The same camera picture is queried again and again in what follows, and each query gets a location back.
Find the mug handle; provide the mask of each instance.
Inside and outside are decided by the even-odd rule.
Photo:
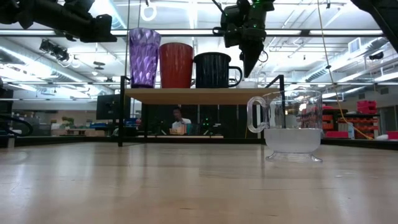
[[[248,101],[248,128],[253,133],[260,133],[265,128],[268,128],[268,125],[266,122],[261,122],[261,124],[259,124],[258,127],[256,127],[256,128],[253,126],[253,103],[254,102],[259,102],[263,108],[266,108],[267,103],[260,96],[254,96]]]
[[[228,88],[236,87],[237,85],[239,85],[239,83],[241,83],[242,77],[243,77],[243,72],[242,72],[241,68],[239,68],[239,67],[237,67],[237,66],[228,66],[228,69],[230,69],[230,68],[238,70],[239,73],[241,74],[241,77],[239,78],[239,81],[237,81],[235,84],[233,84],[233,85],[228,85]]]

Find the white liquid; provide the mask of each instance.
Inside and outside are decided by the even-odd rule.
[[[310,153],[321,144],[321,129],[266,129],[267,146],[274,152]]]

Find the ceiling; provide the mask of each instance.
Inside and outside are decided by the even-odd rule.
[[[220,0],[222,7],[235,4],[232,0]],[[331,0],[331,8],[326,8],[326,1],[321,1],[321,15],[325,29],[379,29],[372,17],[356,8],[347,0]],[[152,0],[150,6],[156,7],[156,15],[153,20],[145,21],[139,15],[140,1],[121,0],[96,0],[90,12],[93,16],[108,13],[114,17],[115,29],[133,29],[135,27],[146,27],[151,29],[212,29],[220,26],[220,12],[211,0]],[[268,12],[266,17],[266,29],[319,29],[320,21],[318,16],[316,0],[276,0],[275,11]],[[142,1],[142,9],[146,17],[153,13],[151,8],[146,9],[145,1]],[[19,24],[0,24],[1,29],[22,29]],[[48,29],[39,24],[34,24],[31,29]],[[114,43],[91,43],[70,42],[61,37],[0,37],[20,45],[30,53],[39,55],[38,62],[43,62],[55,69],[60,65],[50,55],[42,55],[39,50],[43,39],[61,45],[68,49],[71,57],[76,61],[72,65],[79,65],[75,68],[69,65],[66,71],[83,75],[89,80],[99,82],[112,78],[118,82],[121,75],[128,75],[129,63],[126,69],[126,41],[118,38]],[[348,43],[354,37],[328,37],[325,39],[326,50],[329,58],[344,52],[348,49]],[[182,42],[191,45],[195,49],[195,55],[203,52],[224,52],[231,56],[231,65],[243,67],[239,60],[240,50],[238,47],[226,49],[223,39],[220,37],[163,37],[162,44],[168,42]],[[300,37],[267,37],[264,42],[265,50],[269,55],[266,63],[257,63],[253,70],[254,75],[262,72],[266,77],[272,78],[278,74],[284,74],[290,81],[298,81],[308,71],[325,63],[325,53],[322,38]],[[104,70],[98,70],[93,76],[92,72],[96,65],[94,61],[103,62],[106,65]],[[335,72],[343,72],[344,75],[363,70],[364,60],[356,60],[347,66],[341,67]],[[117,89],[118,85],[109,86],[110,89]]]

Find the wooden shelf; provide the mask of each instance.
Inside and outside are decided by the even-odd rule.
[[[278,91],[277,88],[136,88],[126,89],[125,94],[148,105],[245,105],[254,96]]]

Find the person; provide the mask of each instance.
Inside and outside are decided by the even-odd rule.
[[[177,128],[181,127],[181,125],[183,125],[183,124],[190,124],[191,123],[190,119],[182,118],[181,108],[180,107],[174,108],[173,115],[174,115],[174,118],[175,118],[175,122],[172,125],[173,129],[177,129]]]

